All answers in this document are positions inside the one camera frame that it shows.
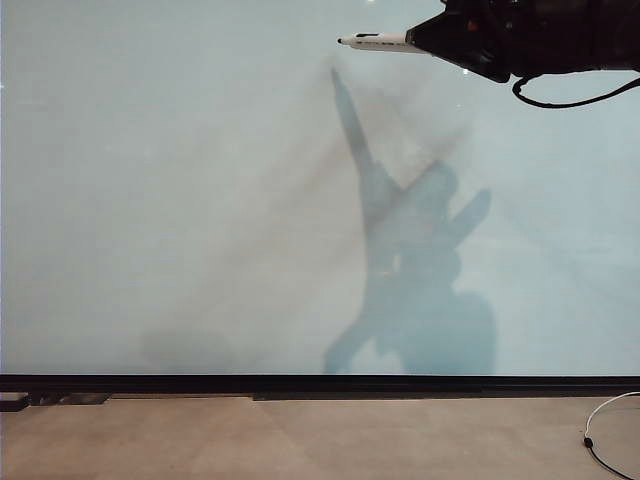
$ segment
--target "gray floor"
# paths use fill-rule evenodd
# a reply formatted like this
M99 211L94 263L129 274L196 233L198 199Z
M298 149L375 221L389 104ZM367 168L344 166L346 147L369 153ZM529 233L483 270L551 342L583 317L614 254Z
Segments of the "gray floor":
M640 399L593 437L640 475ZM582 447L595 398L116 399L4 414L3 479L613 478Z

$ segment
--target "black cable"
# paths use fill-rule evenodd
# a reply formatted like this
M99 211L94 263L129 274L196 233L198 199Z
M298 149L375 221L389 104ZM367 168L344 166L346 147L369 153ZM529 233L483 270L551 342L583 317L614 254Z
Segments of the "black cable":
M555 110L582 107L584 105L589 105L591 103L601 102L611 97L615 97L616 95L620 95L621 93L624 93L627 90L631 90L632 88L640 87L640 78L636 78L635 80L630 81L626 85L623 85L622 87L618 88L617 90L614 90L613 92L607 93L605 95L600 95L599 97L590 98L589 100L583 100L581 102L575 102L575 103L543 103L543 102L538 102L536 100L527 98L522 94L522 87L524 87L527 83L529 83L534 78L538 78L538 77L540 77L540 75L524 77L518 80L513 85L513 94L516 97L518 97L519 100L529 105L533 105L534 107L555 109Z
M596 462L598 462L600 464L600 466L604 467L605 469L609 470L611 473L614 473L614 474L618 475L621 478L625 478L626 480L636 480L635 478L630 477L629 475L626 475L626 474L622 473L619 470L616 470L611 465L609 465L607 462L602 460L598 456L598 454L593 450L593 440L591 438L585 437L584 446L587 447L587 450L589 450L589 452L591 453L591 456L593 457L593 459Z

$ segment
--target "robotic arm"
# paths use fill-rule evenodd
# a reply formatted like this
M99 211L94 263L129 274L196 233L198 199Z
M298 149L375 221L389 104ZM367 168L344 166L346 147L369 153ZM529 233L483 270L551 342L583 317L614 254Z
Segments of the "robotic arm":
M359 33L338 42L361 50L430 53L496 82L521 77L514 93L544 74L640 71L640 0L441 0L445 11L401 34Z

